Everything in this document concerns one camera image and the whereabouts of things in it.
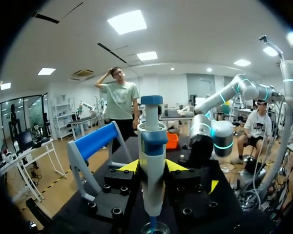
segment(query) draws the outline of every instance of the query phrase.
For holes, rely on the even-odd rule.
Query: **orange box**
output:
[[[167,132],[167,137],[168,137],[168,143],[166,144],[166,149],[176,149],[178,146],[178,136],[177,134],[171,134]]]

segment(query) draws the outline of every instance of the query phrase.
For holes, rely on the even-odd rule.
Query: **black pants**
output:
[[[250,137],[248,142],[244,144],[244,147],[247,147],[248,145],[251,145],[256,148],[256,144],[259,140],[263,140],[264,138],[262,136],[258,137]]]
[[[132,128],[133,119],[111,119],[110,121],[115,121],[117,123],[117,126],[121,131],[124,141],[126,141],[129,137],[137,136]],[[115,152],[120,146],[121,145],[118,139],[115,138],[113,140],[112,153]]]

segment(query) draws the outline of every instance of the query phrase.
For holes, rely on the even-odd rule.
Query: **metal rack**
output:
[[[72,134],[67,124],[73,121],[72,115],[76,116],[75,109],[75,99],[73,97],[66,98],[65,95],[61,95],[54,99],[54,103],[52,103],[52,112],[57,138],[63,140],[63,138]]]

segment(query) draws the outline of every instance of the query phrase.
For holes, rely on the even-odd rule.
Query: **man's hand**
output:
[[[132,122],[132,128],[136,129],[138,127],[138,124],[140,123],[139,118],[135,118]]]

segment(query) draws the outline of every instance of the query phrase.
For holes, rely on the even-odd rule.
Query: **green t-shirt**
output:
[[[132,119],[132,100],[140,97],[134,83],[102,84],[101,90],[107,94],[107,118]]]

